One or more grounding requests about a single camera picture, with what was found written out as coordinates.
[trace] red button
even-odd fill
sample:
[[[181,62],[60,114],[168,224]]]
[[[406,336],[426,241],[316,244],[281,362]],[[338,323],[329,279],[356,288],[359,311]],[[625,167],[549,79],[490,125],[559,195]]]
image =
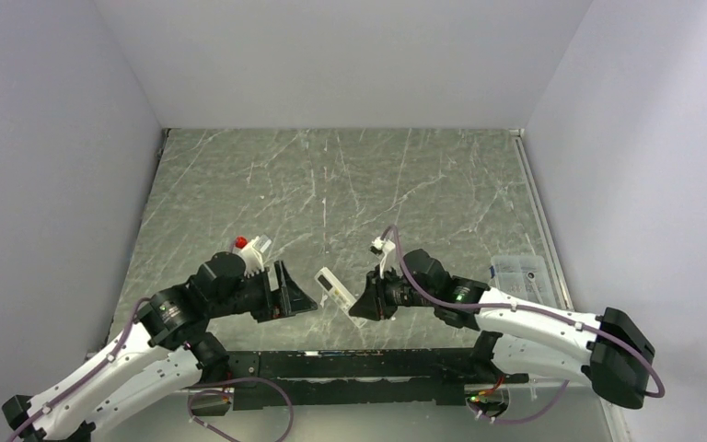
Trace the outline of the red button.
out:
[[[247,245],[248,245],[248,240],[245,239],[245,237],[237,237],[234,240],[234,247],[236,247],[238,249],[242,249],[243,247],[245,247]]]

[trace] plastic container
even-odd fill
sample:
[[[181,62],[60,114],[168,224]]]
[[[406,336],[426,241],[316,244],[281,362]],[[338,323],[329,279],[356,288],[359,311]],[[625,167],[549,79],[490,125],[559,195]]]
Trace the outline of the plastic container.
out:
[[[494,286],[508,295],[557,308],[549,270],[542,256],[492,256]]]

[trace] purple cable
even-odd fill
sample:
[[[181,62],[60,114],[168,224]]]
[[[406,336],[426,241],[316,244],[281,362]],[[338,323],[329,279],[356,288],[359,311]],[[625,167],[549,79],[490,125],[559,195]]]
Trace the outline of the purple cable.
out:
[[[560,389],[557,390],[557,394],[554,395],[553,398],[551,398],[551,401],[547,403],[546,405],[543,406],[543,408],[540,409],[535,414],[532,414],[528,417],[522,417],[519,419],[501,419],[499,417],[495,418],[493,421],[493,424],[497,425],[521,425],[521,424],[526,424],[532,421],[535,421],[539,419],[540,417],[543,416],[543,414],[546,414],[551,410],[551,407],[553,407],[557,402],[560,401],[560,398],[562,397],[562,394],[565,393],[565,390],[568,388],[568,384],[570,384],[570,380],[565,380],[562,385],[560,386]]]
[[[393,235],[394,235],[394,245],[395,245],[395,248],[397,249],[397,258],[400,261],[400,268],[402,270],[402,274],[405,276],[405,278],[408,280],[408,282],[411,283],[411,286],[413,287],[413,289],[415,289],[417,292],[419,292],[419,294],[424,299],[426,299],[426,300],[428,300],[428,301],[432,302],[433,304],[436,304],[440,307],[446,307],[446,308],[475,310],[478,308],[509,308],[510,309],[512,307],[511,304],[507,304],[504,302],[491,302],[491,303],[483,303],[483,304],[453,304],[450,302],[445,302],[443,300],[440,300],[436,297],[433,297],[432,295],[427,293],[419,285],[419,283],[416,282],[416,280],[413,278],[413,275],[411,274],[410,269],[408,269],[408,265],[405,263],[405,258],[402,254],[402,245],[400,244],[400,231],[397,229],[397,226],[395,226],[393,224],[388,226],[386,228],[386,230],[383,231],[380,238],[385,239],[389,233],[393,233]],[[543,308],[537,308],[537,307],[533,307],[533,306],[526,306],[523,304],[518,304],[518,305],[516,305],[516,309],[525,310],[525,311],[529,311],[532,313],[538,313],[543,316],[548,316],[549,318],[553,318],[555,320],[558,320],[560,322],[564,322],[565,324],[568,324],[571,326],[575,325],[574,320],[572,320],[570,318],[566,318],[563,315],[560,315],[558,313],[554,313],[553,311],[545,310]],[[638,350],[632,348],[628,343],[625,343],[622,339],[612,335],[611,333],[596,329],[596,328],[591,327],[587,324],[582,324],[582,330],[584,330],[585,332],[592,332],[592,333],[594,333],[604,339],[607,339],[607,340],[615,343],[616,345],[618,345],[619,347],[624,349],[627,353],[632,355],[632,357],[634,357],[646,369],[646,371],[649,373],[649,376],[651,376],[652,379],[655,380],[655,385],[657,386],[657,391],[645,391],[643,394],[644,396],[648,396],[650,398],[662,398],[666,395],[666,388],[665,388],[665,385],[663,384],[662,379],[657,375],[657,372],[652,367],[652,365],[649,364],[649,361],[647,361],[646,358],[644,358],[643,355],[641,355],[638,352]],[[564,391],[564,389],[561,389],[560,392],[557,394],[557,397],[555,397],[555,399],[558,399],[559,396],[562,395],[563,391]],[[556,403],[556,401],[554,401],[554,400],[549,402],[549,404],[551,406],[553,406],[554,403]],[[543,415],[547,411],[548,411],[548,409],[541,410],[538,414],[535,414],[534,416],[530,416],[528,418],[525,418],[525,419],[528,419],[526,422],[529,422],[529,420],[532,420],[533,418],[540,417],[541,415]]]
[[[131,315],[129,318],[130,320],[126,321],[126,325],[123,326],[123,333],[121,333],[121,338],[120,342],[125,343],[129,339],[129,335],[132,332],[132,327],[133,327],[133,318],[136,316],[137,310],[144,304],[145,302],[150,301],[150,298],[148,297],[142,297],[139,300],[136,301],[136,304],[132,307]],[[118,353],[121,352],[121,349],[123,348],[122,345],[115,345],[112,350],[107,353],[108,357],[111,355],[112,357],[116,357]],[[88,381],[90,381],[93,377],[95,377],[101,370],[104,369],[107,364],[109,364],[110,361],[105,357],[104,359],[101,360],[96,366],[91,368],[90,371],[88,371],[82,378],[78,379],[77,382],[74,384],[70,385],[66,390],[62,391],[58,396],[52,398],[51,400],[47,401],[46,405],[48,407],[52,408],[55,407],[60,401],[63,401],[64,399],[68,398],[70,395],[72,395],[75,391],[79,390],[80,387],[85,385]],[[37,412],[35,412],[32,416],[30,416],[28,419],[25,420],[20,426],[12,432],[11,435],[9,435],[9,438],[6,440],[6,442],[12,442],[18,437],[20,437],[20,433],[26,430],[29,426],[33,425],[34,422],[37,421],[40,417],[44,415],[44,407],[42,409],[39,409]]]
[[[283,442],[288,437],[288,433],[291,431],[291,427],[294,425],[294,405],[292,405],[291,400],[288,398],[288,395],[285,393],[285,391],[282,388],[280,388],[279,385],[275,384],[271,380],[264,379],[264,378],[238,378],[238,379],[225,380],[223,382],[215,382],[213,384],[197,384],[197,385],[194,385],[193,388],[203,388],[203,389],[220,388],[220,387],[225,387],[228,385],[239,384],[241,382],[259,382],[261,384],[267,384],[270,387],[274,388],[278,393],[280,393],[281,396],[283,396],[285,404],[288,407],[288,426],[285,428],[285,431],[283,431],[283,434],[280,437],[278,437],[278,439],[275,441],[275,442]],[[229,442],[239,442],[239,440],[224,433],[223,431],[219,430],[215,426],[207,424],[202,419],[193,415],[193,410],[191,409],[193,402],[197,398],[199,398],[200,396],[207,396],[207,395],[211,395],[211,394],[215,394],[215,395],[223,394],[224,396],[227,396],[227,397],[229,396],[227,393],[223,393],[222,391],[218,391],[218,390],[199,391],[199,392],[193,394],[193,396],[191,396],[188,399],[188,415],[191,417],[193,422],[203,426],[204,428],[207,428],[208,430],[221,436],[222,438],[228,440]]]

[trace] purple wire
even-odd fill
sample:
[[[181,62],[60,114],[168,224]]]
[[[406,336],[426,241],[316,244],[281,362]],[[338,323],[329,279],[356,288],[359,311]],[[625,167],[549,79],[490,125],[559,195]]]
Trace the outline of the purple wire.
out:
[[[136,316],[137,310],[144,304],[145,302],[150,301],[150,298],[148,297],[142,297],[139,300],[136,301],[136,304],[132,307],[131,314],[129,318],[130,320],[126,321],[126,325],[123,326],[123,333],[121,333],[121,337],[119,338],[120,343],[125,343],[129,339],[129,335],[132,332],[132,327],[133,327],[133,318]],[[107,353],[107,356],[112,356],[116,357],[118,353],[121,352],[121,349],[123,348],[122,345],[116,344],[112,350]],[[101,370],[104,369],[107,364],[109,364],[110,361],[108,360],[107,357],[101,360],[98,364],[96,364],[93,368],[91,368],[90,371],[88,371],[82,378],[78,379],[77,382],[74,384],[70,385],[66,390],[62,391],[58,396],[52,398],[51,400],[47,401],[47,406],[49,406],[52,410],[52,408],[55,407],[59,402],[63,401],[64,399],[68,398],[70,395],[72,395],[75,391],[79,390],[80,387],[85,385],[88,381],[90,381],[93,377],[95,377]],[[29,426],[33,425],[34,422],[36,422],[39,418],[41,418],[44,415],[44,410],[40,408],[37,412],[35,412],[32,416],[30,416],[28,419],[26,419],[20,426],[17,427],[15,431],[12,432],[11,435],[9,435],[9,438],[6,440],[6,442],[12,442],[18,437],[20,437],[20,433],[26,430]]]
[[[499,417],[494,418],[493,424],[497,425],[521,425],[521,424],[526,424],[532,421],[535,421],[539,419],[540,417],[543,416],[543,414],[546,414],[551,410],[551,407],[553,407],[557,402],[560,401],[560,398],[562,395],[565,393],[565,390],[568,388],[568,384],[570,384],[570,380],[565,380],[562,385],[560,386],[560,389],[557,391],[557,394],[554,395],[553,398],[551,398],[551,401],[547,403],[546,405],[543,406],[537,413],[532,414],[528,417],[522,417],[519,419],[501,419]]]
[[[453,304],[450,302],[445,302],[443,300],[440,300],[436,297],[433,297],[432,295],[427,293],[419,285],[419,283],[416,282],[416,280],[413,278],[413,275],[411,274],[410,269],[408,269],[408,265],[405,263],[405,258],[402,254],[402,245],[400,244],[400,231],[397,229],[397,226],[395,226],[393,224],[388,226],[386,228],[386,230],[383,231],[380,238],[385,239],[389,233],[392,233],[394,236],[394,245],[395,245],[395,248],[397,249],[397,258],[400,261],[400,268],[402,270],[402,274],[405,276],[405,278],[408,280],[408,282],[411,283],[411,286],[417,292],[419,292],[419,294],[424,299],[426,299],[426,300],[428,300],[428,301],[432,302],[433,304],[436,304],[440,307],[446,307],[446,308],[475,310],[478,308],[509,308],[510,309],[512,307],[511,304],[504,303],[504,302],[491,302],[491,303],[483,303],[483,304]],[[560,322],[564,322],[565,324],[568,324],[571,326],[575,325],[574,320],[572,320],[570,318],[566,318],[563,315],[560,315],[559,313],[545,310],[543,308],[527,306],[527,305],[523,305],[523,304],[517,304],[516,309],[529,311],[532,313],[538,313],[539,315],[543,315],[543,316],[548,316],[549,318],[558,320]],[[663,384],[662,379],[657,375],[657,372],[652,367],[652,365],[649,364],[649,361],[647,361],[646,358],[643,357],[643,355],[641,355],[638,352],[638,350],[632,348],[628,343],[625,343],[622,339],[612,335],[611,333],[608,333],[606,331],[602,331],[600,329],[596,329],[596,328],[591,327],[587,324],[582,323],[582,330],[584,330],[585,332],[592,332],[592,333],[594,333],[604,339],[607,339],[607,340],[615,343],[616,345],[618,345],[619,347],[624,349],[627,353],[629,353],[632,357],[634,357],[646,369],[646,371],[649,373],[649,376],[651,376],[652,379],[655,380],[655,385],[657,386],[657,391],[645,391],[643,393],[644,396],[648,396],[651,398],[662,398],[666,395],[666,388],[665,388],[665,385]],[[560,390],[560,392],[557,394],[557,397],[555,399],[558,399],[563,391],[564,391],[564,389]],[[551,406],[553,406],[554,403],[556,403],[555,400],[552,400],[551,402],[549,402],[549,404]],[[543,415],[547,411],[548,411],[548,409],[541,410],[539,412],[539,414],[536,414],[535,416],[539,417],[539,415]]]
[[[273,389],[275,389],[278,393],[280,393],[281,396],[283,396],[283,399],[285,401],[285,405],[288,407],[288,426],[285,428],[285,431],[283,431],[283,434],[280,437],[278,437],[278,439],[275,441],[275,442],[283,442],[288,437],[288,433],[291,431],[291,427],[294,426],[294,405],[291,403],[291,400],[288,398],[288,394],[285,393],[285,390],[280,388],[279,385],[275,384],[271,380],[268,380],[265,378],[237,378],[237,379],[225,380],[223,382],[215,382],[213,384],[196,384],[193,386],[193,388],[202,388],[202,389],[220,388],[220,387],[226,387],[228,385],[239,384],[241,382],[259,382],[261,384],[266,384],[266,385],[269,385],[270,387],[272,387]],[[193,422],[203,426],[204,428],[207,428],[208,430],[223,437],[224,439],[228,440],[229,442],[239,442],[239,440],[224,433],[223,431],[219,430],[215,426],[207,424],[202,419],[193,415],[193,410],[191,409],[193,402],[201,396],[206,396],[206,395],[211,395],[211,394],[215,394],[215,395],[223,394],[224,396],[227,396],[227,397],[229,396],[227,393],[223,393],[222,391],[218,391],[218,390],[199,391],[188,399],[188,415],[191,417]]]

